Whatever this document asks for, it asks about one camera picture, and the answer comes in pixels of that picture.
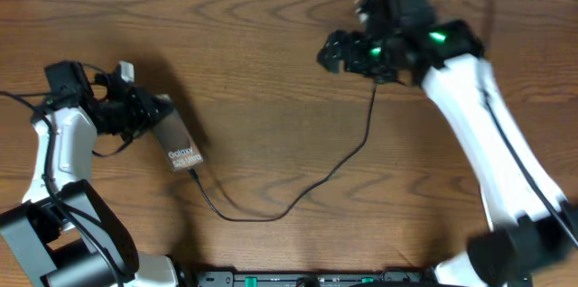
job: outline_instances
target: green led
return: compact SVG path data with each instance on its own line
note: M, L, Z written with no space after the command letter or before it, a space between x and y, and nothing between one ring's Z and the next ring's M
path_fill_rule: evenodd
M430 33L430 38L432 38L434 41L438 42L438 43L444 43L445 39L448 36L441 33L441 32L431 32Z
M371 55L375 58L379 58L381 55L381 47L375 47L370 51Z

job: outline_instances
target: green light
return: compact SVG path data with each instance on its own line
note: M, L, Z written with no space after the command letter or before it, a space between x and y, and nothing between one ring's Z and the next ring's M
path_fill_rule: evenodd
M371 55L375 58L379 58L381 55L381 47L375 47L370 51Z
M439 43L445 42L445 39L447 37L448 37L447 35L440 33L440 32L431 32L430 33L430 38L434 39L435 41L437 41Z

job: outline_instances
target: wooden surface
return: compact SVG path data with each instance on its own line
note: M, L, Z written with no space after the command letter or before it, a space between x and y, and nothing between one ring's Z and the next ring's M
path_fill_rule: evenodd
M482 0L432 0L478 29ZM200 145L202 183L230 216L273 215L363 134L371 83L315 63L329 32L359 28L353 0L0 0L0 89L47 89L42 67L135 64L137 82L172 95ZM546 170L578 197L578 0L498 0L491 60L512 113ZM0 100L0 211L33 173L30 112ZM110 151L116 137L102 137ZM454 135L417 88L378 89L370 140L284 220L215 216L150 135L94 160L93 184L137 247L191 268L382 270L435 264L486 229L478 184ZM537 276L578 283L578 257ZM28 285L4 241L0 282Z

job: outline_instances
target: white arm segment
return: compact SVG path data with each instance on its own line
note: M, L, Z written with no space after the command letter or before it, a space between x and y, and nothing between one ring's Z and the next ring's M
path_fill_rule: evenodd
M549 213L527 184L494 125L479 88L482 81L491 109L510 144L537 187L560 210L559 203L566 198L544 171L506 108L491 65L469 54L447 60L445 65L445 69L431 68L422 86L449 122L478 177L489 229L517 226L517 220L524 215L536 221ZM439 264L435 274L439 283L485 286L466 253Z
M92 178L92 149L97 141L97 128L80 107L62 108L47 115L56 129L54 155L52 157L53 189L60 191L70 182ZM43 121L33 125L38 134L38 153L33 181L22 202L36 202L48 198L42 175L48 146L48 128Z

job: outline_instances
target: tabletop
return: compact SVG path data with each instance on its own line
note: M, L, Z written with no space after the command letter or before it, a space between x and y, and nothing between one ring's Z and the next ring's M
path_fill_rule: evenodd
M43 67L135 64L138 84L175 101L205 158L200 181L231 217L274 216L359 144L372 83L315 62L327 35L360 29L354 0L0 0L0 89L42 92ZM478 31L483 0L431 0ZM498 0L490 60L546 171L578 197L578 0ZM37 138L30 111L0 100L0 211L20 204ZM114 150L120 138L98 138ZM487 230L478 183L419 88L378 87L365 148L284 219L229 223L146 134L95 159L93 186L141 251L192 270L380 271L422 267ZM29 285L4 240L0 281ZM572 256L537 286L578 283Z

